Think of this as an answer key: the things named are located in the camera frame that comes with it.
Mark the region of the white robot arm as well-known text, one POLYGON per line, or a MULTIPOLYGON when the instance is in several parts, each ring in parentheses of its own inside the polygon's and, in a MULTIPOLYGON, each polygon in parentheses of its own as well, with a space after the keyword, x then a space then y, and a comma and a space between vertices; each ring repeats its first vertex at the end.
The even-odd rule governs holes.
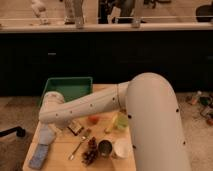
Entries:
POLYGON ((39 121, 59 124, 118 109, 127 113, 136 171, 191 171, 175 92, 156 73, 142 73, 69 102, 59 92, 47 92, 39 121))

